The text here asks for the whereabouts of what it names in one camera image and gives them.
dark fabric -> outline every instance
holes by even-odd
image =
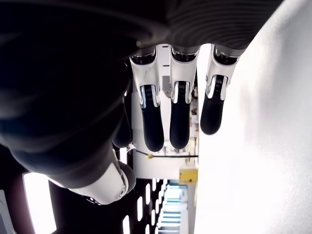
[[[122,109],[122,120],[120,123],[120,127],[115,135],[113,137],[112,142],[115,146],[118,148],[124,148],[127,147],[131,142],[131,133],[130,133],[130,126],[128,121],[128,116],[126,113],[126,107],[123,104]]]
[[[120,123],[131,76],[118,60],[135,46],[77,33],[29,33],[0,47],[0,142],[28,170],[77,166],[111,144]],[[105,56],[119,44],[128,49]]]

white robotic finger segment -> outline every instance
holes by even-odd
[[[176,88],[175,85],[178,81],[186,81],[189,82],[189,91],[190,93],[194,87],[194,80],[196,74],[196,66],[197,66],[197,58],[198,53],[195,53],[195,58],[191,61],[178,61],[174,58],[173,48],[170,46],[170,88],[171,88],[171,99],[173,103],[176,103]],[[189,95],[186,96],[187,103],[190,102]]]
[[[155,54],[155,59],[147,64],[137,64],[132,58],[130,58],[136,90],[139,94],[140,101],[143,100],[141,88],[144,85],[154,85],[156,97],[159,97],[160,83],[157,64],[157,49],[155,49]]]
[[[231,82],[232,75],[234,73],[234,69],[236,67],[236,64],[238,62],[239,57],[237,57],[236,62],[230,65],[224,65],[216,61],[214,57],[215,52],[215,45],[211,45],[211,51],[210,51],[210,57],[208,62],[208,69],[206,74],[206,81],[207,81],[207,87],[206,87],[206,95],[208,96],[210,92],[210,86],[212,84],[212,79],[215,75],[221,75],[224,77],[227,77],[227,83],[226,86],[228,86]]]
[[[127,188],[122,180],[122,175],[111,163],[105,173],[94,183],[70,191],[83,196],[91,197],[102,205],[110,204],[121,199],[126,193]]]

